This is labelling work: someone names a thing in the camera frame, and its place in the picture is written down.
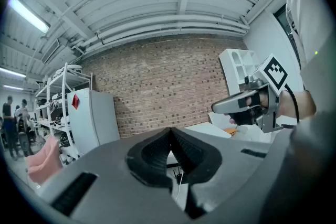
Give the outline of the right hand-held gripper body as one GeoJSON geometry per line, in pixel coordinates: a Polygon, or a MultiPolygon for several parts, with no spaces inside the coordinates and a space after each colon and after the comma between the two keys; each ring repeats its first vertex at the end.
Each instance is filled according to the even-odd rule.
{"type": "Polygon", "coordinates": [[[277,58],[271,54],[253,74],[245,77],[245,90],[250,92],[248,105],[252,124],[264,133],[282,129],[276,123],[280,93],[285,88],[288,74],[277,58]]]}

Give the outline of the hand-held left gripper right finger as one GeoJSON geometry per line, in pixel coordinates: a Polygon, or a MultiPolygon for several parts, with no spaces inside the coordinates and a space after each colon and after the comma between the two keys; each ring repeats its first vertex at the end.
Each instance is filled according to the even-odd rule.
{"type": "Polygon", "coordinates": [[[175,127],[171,133],[189,183],[185,210],[172,212],[171,224],[264,224],[263,208],[289,144],[288,131],[271,144],[175,127]]]}

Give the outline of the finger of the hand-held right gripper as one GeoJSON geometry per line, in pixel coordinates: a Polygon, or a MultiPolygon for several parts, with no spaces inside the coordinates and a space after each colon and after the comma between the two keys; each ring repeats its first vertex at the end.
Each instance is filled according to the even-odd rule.
{"type": "Polygon", "coordinates": [[[258,90],[242,91],[240,93],[230,95],[229,97],[223,100],[213,103],[211,108],[212,111],[217,114],[231,114],[231,113],[244,112],[256,106],[260,106],[260,101],[255,103],[251,102],[252,106],[247,105],[247,99],[251,98],[252,100],[253,96],[256,96],[256,98],[259,97],[258,90]]]}

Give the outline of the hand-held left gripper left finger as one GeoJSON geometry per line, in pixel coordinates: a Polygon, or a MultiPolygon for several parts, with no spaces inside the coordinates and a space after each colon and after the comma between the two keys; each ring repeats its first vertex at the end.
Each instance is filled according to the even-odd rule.
{"type": "Polygon", "coordinates": [[[169,189],[148,187],[129,172],[125,156],[136,143],[158,133],[150,131],[99,146],[48,179],[38,195],[51,204],[82,173],[95,181],[69,218],[81,224],[184,224],[189,217],[169,189]]]}

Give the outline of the person's right forearm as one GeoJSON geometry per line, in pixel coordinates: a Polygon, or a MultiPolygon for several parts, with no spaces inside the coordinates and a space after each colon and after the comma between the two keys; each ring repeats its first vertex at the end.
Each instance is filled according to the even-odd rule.
{"type": "MultiPolygon", "coordinates": [[[[296,98],[299,118],[301,120],[313,116],[316,113],[316,105],[309,91],[294,92],[293,94],[296,98]]],[[[295,104],[290,93],[287,90],[283,90],[279,97],[277,116],[296,118],[295,104]]]]}

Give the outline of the person's right hand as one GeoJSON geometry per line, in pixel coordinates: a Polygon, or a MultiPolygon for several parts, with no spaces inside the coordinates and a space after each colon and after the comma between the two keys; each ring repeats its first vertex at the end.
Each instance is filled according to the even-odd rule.
{"type": "Polygon", "coordinates": [[[258,90],[257,93],[243,98],[245,107],[249,109],[243,112],[229,113],[230,123],[236,125],[253,125],[256,119],[268,109],[268,91],[258,90]]]}

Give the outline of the white arched shelf unit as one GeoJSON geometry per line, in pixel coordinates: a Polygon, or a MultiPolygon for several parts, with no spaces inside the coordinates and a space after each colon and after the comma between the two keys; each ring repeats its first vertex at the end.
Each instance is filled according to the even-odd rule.
{"type": "Polygon", "coordinates": [[[254,51],[241,49],[226,49],[219,54],[219,60],[229,95],[239,93],[245,77],[253,74],[260,64],[254,51]]]}

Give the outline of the tall grey cabinet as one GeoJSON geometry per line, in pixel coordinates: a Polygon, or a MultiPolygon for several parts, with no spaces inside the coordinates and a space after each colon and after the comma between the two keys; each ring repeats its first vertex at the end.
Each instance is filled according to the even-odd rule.
{"type": "Polygon", "coordinates": [[[71,132],[80,156],[120,139],[112,94],[85,88],[68,93],[67,104],[71,132]],[[77,110],[71,105],[74,94],[80,100],[77,110]]]}

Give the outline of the pink cloth on rack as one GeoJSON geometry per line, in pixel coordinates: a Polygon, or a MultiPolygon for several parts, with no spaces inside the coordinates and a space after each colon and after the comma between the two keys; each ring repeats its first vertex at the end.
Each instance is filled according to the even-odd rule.
{"type": "Polygon", "coordinates": [[[49,136],[40,151],[26,157],[26,162],[29,178],[32,182],[42,185],[63,168],[59,141],[54,136],[49,136]]]}

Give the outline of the white metal shelf rack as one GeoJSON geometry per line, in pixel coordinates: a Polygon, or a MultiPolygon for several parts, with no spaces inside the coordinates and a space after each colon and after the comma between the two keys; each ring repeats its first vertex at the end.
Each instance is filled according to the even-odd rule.
{"type": "Polygon", "coordinates": [[[35,93],[37,125],[48,129],[42,135],[44,140],[53,136],[59,141],[60,160],[64,165],[80,157],[72,138],[67,97],[82,88],[92,89],[92,81],[93,74],[82,73],[82,66],[66,63],[35,93]]]}

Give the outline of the white ceiling pipe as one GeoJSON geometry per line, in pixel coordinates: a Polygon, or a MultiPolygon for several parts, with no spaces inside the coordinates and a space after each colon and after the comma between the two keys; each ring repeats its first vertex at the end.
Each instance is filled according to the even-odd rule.
{"type": "Polygon", "coordinates": [[[227,30],[235,34],[246,34],[250,26],[245,20],[236,22],[222,17],[194,14],[163,15],[117,25],[105,30],[81,44],[85,53],[103,48],[114,41],[133,38],[136,35],[160,34],[169,30],[214,29],[227,30]]]}

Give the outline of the ceiling air vent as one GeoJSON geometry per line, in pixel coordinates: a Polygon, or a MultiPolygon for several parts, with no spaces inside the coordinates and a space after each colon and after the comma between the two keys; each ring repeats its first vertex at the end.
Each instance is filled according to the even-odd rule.
{"type": "Polygon", "coordinates": [[[60,43],[59,40],[56,39],[52,45],[46,50],[45,54],[43,55],[43,57],[41,58],[41,61],[43,64],[45,64],[50,57],[56,52],[56,50],[60,47],[60,43]]]}

